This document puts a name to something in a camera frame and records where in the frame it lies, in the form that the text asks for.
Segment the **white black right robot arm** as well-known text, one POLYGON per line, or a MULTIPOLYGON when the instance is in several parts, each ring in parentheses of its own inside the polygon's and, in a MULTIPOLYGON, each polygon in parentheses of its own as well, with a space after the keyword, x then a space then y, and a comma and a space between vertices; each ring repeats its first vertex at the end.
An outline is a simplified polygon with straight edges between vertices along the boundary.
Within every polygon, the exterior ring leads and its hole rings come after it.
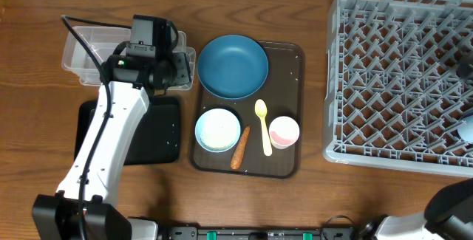
POLYGON ((355 239, 471 239, 472 180, 449 185, 430 200, 423 213, 386 216, 368 223, 355 239))

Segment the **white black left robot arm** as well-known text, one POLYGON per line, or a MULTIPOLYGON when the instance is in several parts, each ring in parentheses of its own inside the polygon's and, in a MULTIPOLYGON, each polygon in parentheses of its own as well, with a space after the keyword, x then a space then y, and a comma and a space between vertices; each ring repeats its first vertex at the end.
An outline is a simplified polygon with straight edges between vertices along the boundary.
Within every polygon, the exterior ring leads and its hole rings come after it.
POLYGON ((118 185, 129 146, 148 112, 161 59, 113 54, 102 63, 109 79, 81 149, 53 196, 38 195, 32 216, 41 239, 157 239, 158 224, 127 219, 116 208, 118 185))

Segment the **light blue plastic cup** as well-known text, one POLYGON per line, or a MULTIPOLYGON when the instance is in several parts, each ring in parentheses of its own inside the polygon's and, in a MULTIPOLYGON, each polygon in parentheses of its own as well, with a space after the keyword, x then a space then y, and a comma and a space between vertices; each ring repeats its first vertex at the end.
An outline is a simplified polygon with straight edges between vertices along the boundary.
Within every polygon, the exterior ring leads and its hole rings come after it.
POLYGON ((457 133, 463 141, 473 143, 473 116, 469 115, 460 119, 461 125, 457 129, 457 133))

